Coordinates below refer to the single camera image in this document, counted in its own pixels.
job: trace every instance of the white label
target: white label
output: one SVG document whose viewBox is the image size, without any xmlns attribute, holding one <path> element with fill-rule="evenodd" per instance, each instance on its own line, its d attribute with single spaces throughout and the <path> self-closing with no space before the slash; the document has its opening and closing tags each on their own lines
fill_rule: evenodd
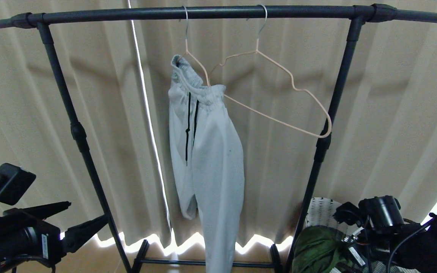
<svg viewBox="0 0 437 273">
<path fill-rule="evenodd" d="M 359 265 L 360 266 L 364 266 L 365 265 L 365 261 L 364 261 L 364 259 L 362 259 L 362 257 L 360 257 L 360 255 L 358 254 L 357 250 L 355 250 L 354 247 L 350 247 L 349 250 L 352 253 L 352 255 L 355 257 L 355 259 L 357 260 Z"/>
<path fill-rule="evenodd" d="M 45 234 L 41 235 L 41 247 L 43 249 L 43 257 L 48 259 L 48 240 Z"/>
</svg>

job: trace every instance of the clothing rack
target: clothing rack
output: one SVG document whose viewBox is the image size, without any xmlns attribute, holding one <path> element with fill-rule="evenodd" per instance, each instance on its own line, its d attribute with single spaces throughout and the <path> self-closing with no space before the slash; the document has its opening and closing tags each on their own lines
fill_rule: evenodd
<svg viewBox="0 0 437 273">
<path fill-rule="evenodd" d="M 362 26 L 366 23 L 379 23 L 391 20 L 418 21 L 437 23 L 437 13 L 398 10 L 392 6 L 384 4 L 374 4 L 371 6 L 354 5 L 354 6 L 266 6 L 268 18 L 342 18 L 349 19 L 350 29 L 347 34 L 347 43 L 345 51 L 338 71 L 333 96 L 331 98 L 328 114 L 332 122 L 335 120 L 336 111 L 340 104 L 341 95 L 345 86 L 348 71 L 355 51 Z M 223 6 L 223 7 L 187 7 L 189 19 L 239 19 L 239 18 L 264 18 L 265 11 L 261 6 Z M 140 271 L 143 263 L 154 264 L 181 264 L 181 265 L 205 265 L 204 261 L 184 261 L 184 260 L 163 260 L 163 259 L 147 259 L 146 252 L 149 247 L 147 240 L 141 245 L 134 264 L 131 267 L 123 245 L 118 237 L 118 230 L 111 214 L 111 209 L 107 202 L 104 190 L 102 189 L 99 175 L 97 174 L 92 155 L 90 154 L 89 145 L 86 140 L 85 130 L 80 124 L 75 112 L 71 96 L 68 93 L 67 85 L 60 67 L 57 53 L 53 45 L 52 33 L 50 32 L 50 24 L 75 23 L 75 22 L 92 22 L 92 21 L 117 21 L 117 20 L 163 20 L 163 19 L 185 19 L 185 10 L 183 7 L 173 8 L 130 8 L 130 9 L 109 9 L 109 10 L 87 10 L 87 11 L 72 11 L 72 12 L 57 12 L 57 13 L 24 13 L 18 14 L 8 19 L 0 20 L 0 29 L 2 28 L 37 28 L 45 49 L 47 51 L 50 65 L 52 66 L 53 74 L 65 105 L 68 118 L 71 122 L 71 133 L 73 139 L 77 143 L 79 151 L 82 153 L 85 166 L 94 185 L 97 197 L 102 206 L 104 214 L 108 216 L 109 228 L 112 236 L 116 241 L 121 259 L 127 273 L 137 273 Z M 325 133 L 327 123 L 322 130 Z M 309 176 L 307 189 L 303 197 L 302 209 L 296 231 L 293 237 L 293 243 L 289 251 L 288 260 L 285 268 L 281 265 L 281 259 L 276 245 L 272 245 L 270 253 L 272 263 L 234 263 L 237 267 L 253 267 L 253 268 L 273 268 L 275 273 L 288 273 L 291 269 L 293 260 L 293 247 L 299 233 L 302 231 L 305 223 L 308 207 L 313 196 L 314 187 L 318 179 L 321 164 L 325 159 L 326 151 L 331 143 L 331 135 L 326 138 L 319 138 L 316 144 L 316 152 L 314 154 L 314 163 Z"/>
</svg>

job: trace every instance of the white wicker basket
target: white wicker basket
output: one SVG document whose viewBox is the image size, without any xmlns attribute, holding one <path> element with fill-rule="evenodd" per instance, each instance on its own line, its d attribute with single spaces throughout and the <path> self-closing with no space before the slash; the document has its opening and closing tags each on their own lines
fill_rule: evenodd
<svg viewBox="0 0 437 273">
<path fill-rule="evenodd" d="M 334 200 L 323 198 L 323 197 L 314 197 L 311 199 L 310 206 L 308 208 L 308 214 L 306 217 L 305 227 L 308 226 L 324 226 L 328 228 L 333 228 L 337 231 L 336 239 L 337 240 L 348 240 L 350 236 L 358 230 L 356 225 L 349 226 L 346 223 L 339 224 L 334 218 L 333 214 L 336 212 L 336 208 L 339 207 L 341 203 L 338 203 Z M 330 273 L 336 273 L 338 271 L 336 268 L 330 271 Z M 381 262 L 373 262 L 372 263 L 373 273 L 385 273 L 385 266 Z M 352 272 L 362 272 L 368 273 L 369 269 L 367 266 L 364 268 L 360 268 L 355 266 Z M 392 267 L 391 273 L 418 273 L 417 270 L 409 270 L 405 268 Z"/>
</svg>

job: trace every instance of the metal hook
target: metal hook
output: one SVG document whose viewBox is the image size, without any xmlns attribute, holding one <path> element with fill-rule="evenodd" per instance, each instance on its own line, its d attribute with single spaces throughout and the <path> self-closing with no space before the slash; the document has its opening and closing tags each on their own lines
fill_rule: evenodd
<svg viewBox="0 0 437 273">
<path fill-rule="evenodd" d="M 185 40 L 188 39 L 188 11 L 187 11 L 187 7 L 183 6 L 185 8 L 185 14 L 187 15 L 187 28 L 185 29 Z"/>
<path fill-rule="evenodd" d="M 259 4 L 258 6 L 262 6 L 264 7 L 264 11 L 266 12 L 266 17 L 264 18 L 264 24 L 262 24 L 261 29 L 259 30 L 259 32 L 257 33 L 257 39 L 259 39 L 259 35 L 261 34 L 262 29 L 264 28 L 264 26 L 266 25 L 266 21 L 267 21 L 267 8 L 265 5 Z"/>
</svg>

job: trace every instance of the curtain fold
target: curtain fold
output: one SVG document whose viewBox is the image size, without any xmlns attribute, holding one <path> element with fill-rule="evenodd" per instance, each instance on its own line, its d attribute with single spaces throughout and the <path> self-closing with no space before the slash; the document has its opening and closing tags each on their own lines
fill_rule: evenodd
<svg viewBox="0 0 437 273">
<path fill-rule="evenodd" d="M 126 8 L 127 2 L 0 2 L 0 18 L 23 12 Z M 130 245 L 156 233 L 170 243 L 130 21 L 51 25 L 74 106 L 120 232 Z M 0 30 L 0 164 L 37 180 L 17 207 L 70 201 L 49 219 L 66 230 L 102 214 L 70 133 L 37 30 Z M 0 212 L 7 206 L 0 204 Z M 99 238 L 111 237 L 108 227 Z"/>
<path fill-rule="evenodd" d="M 317 5 L 265 1 L 264 5 Z M 362 5 L 374 3 L 363 2 Z M 437 2 L 385 1 L 399 9 L 437 12 Z M 250 1 L 131 1 L 132 7 L 255 5 Z M 322 5 L 357 5 L 330 1 Z M 189 49 L 208 72 L 232 54 L 255 48 L 263 19 L 190 20 Z M 177 244 L 200 232 L 179 210 L 169 151 L 170 60 L 184 54 L 185 20 L 136 21 L 151 121 L 161 160 Z M 328 107 L 349 21 L 268 19 L 259 48 L 290 69 L 295 85 Z M 200 67 L 187 59 L 201 74 Z M 230 59 L 211 83 L 281 121 L 319 133 L 325 116 L 305 93 L 293 91 L 286 73 L 256 55 Z M 244 147 L 245 201 L 238 242 L 254 235 L 282 242 L 291 235 L 313 164 L 316 139 L 274 123 L 224 99 Z M 357 203 L 393 195 L 403 216 L 422 221 L 437 201 L 437 25 L 366 23 L 335 119 L 332 143 L 314 196 Z"/>
</svg>

